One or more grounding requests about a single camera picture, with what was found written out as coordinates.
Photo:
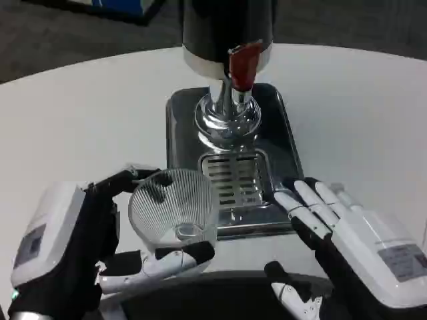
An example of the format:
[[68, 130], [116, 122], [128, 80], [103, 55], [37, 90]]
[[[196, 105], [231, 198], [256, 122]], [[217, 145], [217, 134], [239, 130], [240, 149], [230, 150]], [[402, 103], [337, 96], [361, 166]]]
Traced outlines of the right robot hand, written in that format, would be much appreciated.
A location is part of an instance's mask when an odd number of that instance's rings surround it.
[[289, 179], [266, 199], [287, 214], [333, 287], [316, 293], [269, 262], [272, 291], [294, 319], [426, 318], [426, 253], [395, 216], [312, 177]]

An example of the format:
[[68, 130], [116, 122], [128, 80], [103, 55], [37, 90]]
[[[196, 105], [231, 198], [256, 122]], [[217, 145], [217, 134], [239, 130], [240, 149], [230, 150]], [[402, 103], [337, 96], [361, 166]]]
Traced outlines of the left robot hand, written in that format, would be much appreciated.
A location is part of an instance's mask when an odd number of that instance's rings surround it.
[[17, 250], [11, 319], [82, 319], [103, 295], [204, 269], [218, 196], [201, 173], [128, 165], [47, 188]]

